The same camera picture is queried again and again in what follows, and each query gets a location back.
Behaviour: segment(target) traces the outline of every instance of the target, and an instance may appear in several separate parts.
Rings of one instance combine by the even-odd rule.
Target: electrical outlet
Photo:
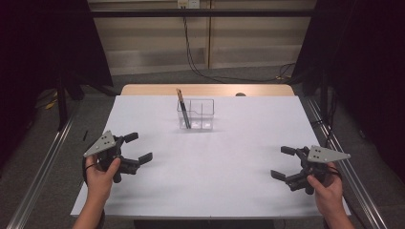
[[[188,9],[188,0],[178,0],[178,9]]]
[[[189,9],[199,9],[200,8],[200,0],[189,0],[188,1],[188,8]]]

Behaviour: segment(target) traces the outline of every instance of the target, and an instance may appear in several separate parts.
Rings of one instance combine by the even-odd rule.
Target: marker
[[[190,121],[188,120],[187,111],[185,110],[184,100],[182,99],[182,94],[180,89],[176,89],[178,92],[179,103],[181,106],[182,116],[184,117],[185,127],[191,129]]]

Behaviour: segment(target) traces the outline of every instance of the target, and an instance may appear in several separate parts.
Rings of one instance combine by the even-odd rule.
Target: transparent box
[[[189,129],[212,130],[214,127],[214,99],[184,99],[185,114],[190,122]],[[178,102],[178,117],[181,129],[187,129],[181,103]]]

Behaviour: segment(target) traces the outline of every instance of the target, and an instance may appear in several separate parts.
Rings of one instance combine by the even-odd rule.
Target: gray floor
[[[279,68],[239,68],[201,72],[211,76],[268,80],[279,74]],[[282,82],[279,80],[258,82],[223,78],[220,80],[225,83]],[[120,92],[123,85],[128,83],[218,83],[195,75],[191,71],[115,76],[114,81],[116,86],[113,90],[117,92]],[[78,108],[74,116],[74,123],[32,208],[25,228],[65,228],[71,227],[75,222],[75,219],[70,216],[70,211],[80,189],[81,155],[90,142],[102,134],[114,104],[113,97],[105,96],[88,87],[83,87],[83,89],[86,92],[84,100],[76,102],[68,98],[69,110],[72,111],[75,106]],[[309,111],[307,99],[302,96],[301,86],[295,85],[293,90],[297,95],[301,95],[309,120],[315,120]],[[38,101],[38,105],[48,101],[49,98]],[[0,180],[0,228],[7,227],[19,203],[26,195],[53,143],[57,126],[57,107],[49,110],[39,108],[32,127],[4,167]],[[351,164],[369,191],[387,227],[403,228],[405,225],[405,185],[381,160],[373,144],[361,137],[357,123],[340,103],[337,104],[333,129],[345,153],[352,155]],[[83,140],[86,132],[88,132],[87,137]],[[319,128],[315,127],[314,132],[320,142],[325,141]],[[366,228],[371,228],[349,184],[345,182],[344,185],[345,196],[353,211],[363,221]],[[351,216],[351,220],[356,228],[363,227],[355,215]],[[322,228],[322,225],[321,218],[275,220],[276,228]],[[105,228],[134,228],[134,225],[131,220],[107,219]]]

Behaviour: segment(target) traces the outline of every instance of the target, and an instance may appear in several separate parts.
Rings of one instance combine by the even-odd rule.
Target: white table
[[[291,192],[270,170],[293,175],[297,156],[281,146],[318,145],[296,96],[215,100],[212,131],[181,130],[177,97],[118,96],[105,130],[139,133],[124,157],[153,152],[135,176],[123,175],[105,205],[107,216],[130,219],[277,219],[319,216],[314,196]],[[72,211],[84,204],[84,185]]]

